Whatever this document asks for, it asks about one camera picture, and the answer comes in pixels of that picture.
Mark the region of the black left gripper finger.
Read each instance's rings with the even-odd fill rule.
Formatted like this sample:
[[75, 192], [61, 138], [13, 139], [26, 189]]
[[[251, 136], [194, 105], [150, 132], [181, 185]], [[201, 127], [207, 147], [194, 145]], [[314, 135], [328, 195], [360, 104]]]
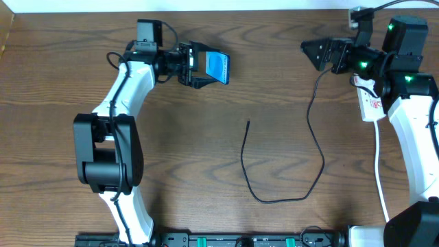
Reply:
[[219, 49], [213, 48], [213, 47], [209, 47], [208, 45], [205, 45], [203, 43], [199, 43], [199, 42], [195, 42], [190, 40], [189, 41], [190, 44], [190, 48], [189, 48], [189, 52], [191, 54], [198, 54], [200, 52], [220, 52]]
[[218, 82], [215, 78], [207, 78], [207, 77], [192, 77], [191, 78], [191, 87], [194, 89], [200, 89], [208, 84]]

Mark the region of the blue Galaxy smartphone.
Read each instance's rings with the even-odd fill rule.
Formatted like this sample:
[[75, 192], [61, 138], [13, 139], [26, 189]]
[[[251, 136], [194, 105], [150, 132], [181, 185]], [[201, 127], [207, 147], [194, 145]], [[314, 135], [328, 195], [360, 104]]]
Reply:
[[207, 51], [205, 73], [222, 84], [229, 84], [230, 56], [220, 51]]

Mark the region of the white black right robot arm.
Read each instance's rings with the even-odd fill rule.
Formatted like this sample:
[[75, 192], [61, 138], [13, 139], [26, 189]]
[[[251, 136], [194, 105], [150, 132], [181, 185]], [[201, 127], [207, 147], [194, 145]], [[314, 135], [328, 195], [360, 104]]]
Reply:
[[381, 50], [370, 47], [373, 16], [355, 17], [354, 38], [323, 38], [300, 48], [321, 71], [353, 72], [374, 81], [403, 153], [409, 181], [410, 205], [384, 226], [351, 226], [346, 246], [438, 245], [438, 87], [433, 75], [419, 70], [428, 35], [425, 19], [395, 16]]

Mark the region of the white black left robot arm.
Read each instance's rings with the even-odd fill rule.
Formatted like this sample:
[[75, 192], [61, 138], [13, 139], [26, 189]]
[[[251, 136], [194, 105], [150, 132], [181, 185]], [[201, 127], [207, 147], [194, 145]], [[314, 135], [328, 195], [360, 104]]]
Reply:
[[118, 56], [118, 76], [107, 96], [73, 121], [78, 178], [109, 207], [119, 228], [117, 245], [160, 244], [139, 187], [144, 158], [136, 120], [147, 94], [161, 83], [161, 76], [176, 76], [193, 89], [229, 83], [228, 54], [193, 41], [171, 50], [159, 47], [154, 41], [129, 42]]

